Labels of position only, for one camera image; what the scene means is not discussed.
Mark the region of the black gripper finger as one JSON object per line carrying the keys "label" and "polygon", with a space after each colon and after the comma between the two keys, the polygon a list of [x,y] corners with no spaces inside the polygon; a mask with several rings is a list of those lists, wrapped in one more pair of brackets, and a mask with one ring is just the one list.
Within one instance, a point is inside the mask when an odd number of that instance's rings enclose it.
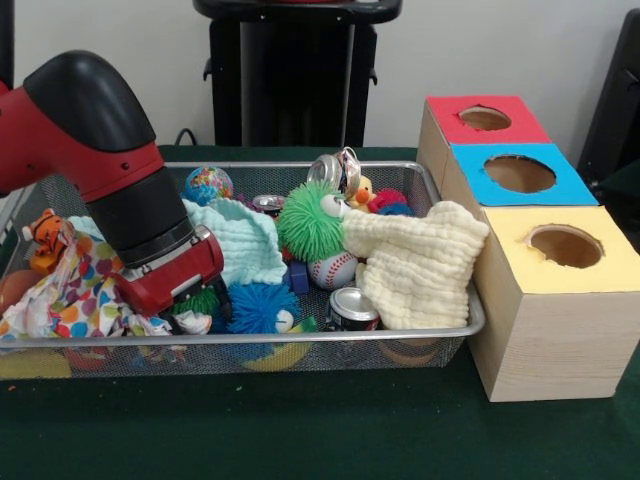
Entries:
{"label": "black gripper finger", "polygon": [[170,312],[163,312],[162,319],[165,320],[171,327],[172,335],[189,335],[188,328],[186,327],[186,320],[188,314],[171,314]]}
{"label": "black gripper finger", "polygon": [[218,317],[224,328],[233,321],[232,302],[229,296],[227,286],[223,280],[214,281],[214,292],[219,301]]}

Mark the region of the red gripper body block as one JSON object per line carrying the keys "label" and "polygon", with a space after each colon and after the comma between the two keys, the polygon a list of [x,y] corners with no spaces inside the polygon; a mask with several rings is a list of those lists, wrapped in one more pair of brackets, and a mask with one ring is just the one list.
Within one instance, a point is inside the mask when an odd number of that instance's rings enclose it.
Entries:
{"label": "red gripper body block", "polygon": [[154,316],[183,302],[215,280],[223,280],[224,256],[214,234],[204,225],[173,251],[138,268],[118,274],[121,298],[135,312]]}

